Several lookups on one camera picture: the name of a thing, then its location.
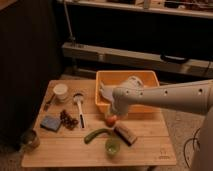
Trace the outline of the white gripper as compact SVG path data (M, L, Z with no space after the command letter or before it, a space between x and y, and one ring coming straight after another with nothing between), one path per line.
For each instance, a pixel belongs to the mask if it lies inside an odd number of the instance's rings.
M110 112L119 118L124 118L128 115L129 105L121 100L114 100L110 104Z

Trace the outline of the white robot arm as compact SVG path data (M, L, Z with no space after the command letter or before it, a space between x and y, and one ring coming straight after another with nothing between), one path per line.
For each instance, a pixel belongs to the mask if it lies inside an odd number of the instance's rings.
M213 80L145 88L133 78L116 86L112 96L111 111L116 115L127 114L135 104L204 115L200 149L194 153L190 171L213 171Z

